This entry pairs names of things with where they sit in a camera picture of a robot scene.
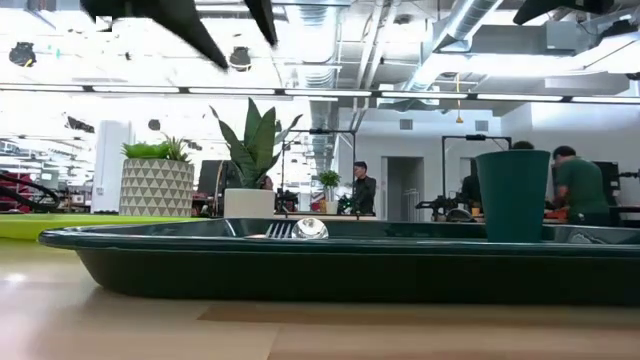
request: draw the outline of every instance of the dark jacket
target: dark jacket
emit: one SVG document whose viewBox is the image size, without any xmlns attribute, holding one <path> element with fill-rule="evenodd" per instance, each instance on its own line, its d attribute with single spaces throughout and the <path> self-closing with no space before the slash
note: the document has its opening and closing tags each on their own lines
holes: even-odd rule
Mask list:
<svg viewBox="0 0 640 360">
<path fill-rule="evenodd" d="M 373 200 L 376 196 L 376 179 L 365 177 L 354 181 L 353 206 L 361 214 L 373 214 Z"/>
</svg>

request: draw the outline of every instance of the white planter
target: white planter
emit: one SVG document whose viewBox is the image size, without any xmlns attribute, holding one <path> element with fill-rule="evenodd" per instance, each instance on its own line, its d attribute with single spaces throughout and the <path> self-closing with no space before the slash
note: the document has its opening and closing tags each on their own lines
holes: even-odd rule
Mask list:
<svg viewBox="0 0 640 360">
<path fill-rule="evenodd" d="M 120 215 L 190 217 L 193 176 L 193 165 L 184 162 L 125 160 Z"/>
<path fill-rule="evenodd" d="M 271 190 L 226 189 L 224 191 L 224 217 L 272 218 L 276 194 Z"/>
<path fill-rule="evenodd" d="M 338 213 L 338 202 L 337 201 L 327 201 L 327 214 L 336 215 Z"/>
</svg>

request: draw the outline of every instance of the dark green tray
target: dark green tray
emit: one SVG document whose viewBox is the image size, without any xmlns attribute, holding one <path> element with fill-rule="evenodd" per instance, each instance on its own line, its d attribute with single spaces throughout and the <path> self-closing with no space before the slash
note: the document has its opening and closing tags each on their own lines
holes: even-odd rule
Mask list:
<svg viewBox="0 0 640 360">
<path fill-rule="evenodd" d="M 479 224 L 326 221 L 328 240 L 246 239 L 295 220 L 45 231 L 107 289 L 163 298 L 640 304 L 640 232 L 546 226 L 543 243 L 487 243 Z"/>
</svg>

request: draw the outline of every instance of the lime green surface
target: lime green surface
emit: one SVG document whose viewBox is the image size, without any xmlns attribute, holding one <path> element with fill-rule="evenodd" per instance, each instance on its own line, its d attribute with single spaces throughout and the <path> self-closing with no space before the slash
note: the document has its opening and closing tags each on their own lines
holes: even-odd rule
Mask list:
<svg viewBox="0 0 640 360">
<path fill-rule="evenodd" d="M 69 226 L 154 224 L 176 221 L 197 221 L 198 218 L 171 218 L 151 216 L 73 215 L 73 214 L 20 214 L 0 215 L 0 241 L 7 239 L 36 240 L 47 229 Z"/>
</svg>

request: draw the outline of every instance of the black frame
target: black frame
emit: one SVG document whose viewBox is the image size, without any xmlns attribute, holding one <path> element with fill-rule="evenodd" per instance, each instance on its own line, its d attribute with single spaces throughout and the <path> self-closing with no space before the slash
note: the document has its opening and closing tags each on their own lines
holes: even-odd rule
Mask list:
<svg viewBox="0 0 640 360">
<path fill-rule="evenodd" d="M 464 139 L 466 141 L 486 141 L 486 140 L 506 140 L 511 149 L 511 136 L 486 136 L 482 134 L 477 135 L 444 135 L 441 140 L 441 158 L 442 158 L 442 196 L 447 197 L 447 172 L 446 172 L 446 142 L 447 139 Z"/>
</svg>

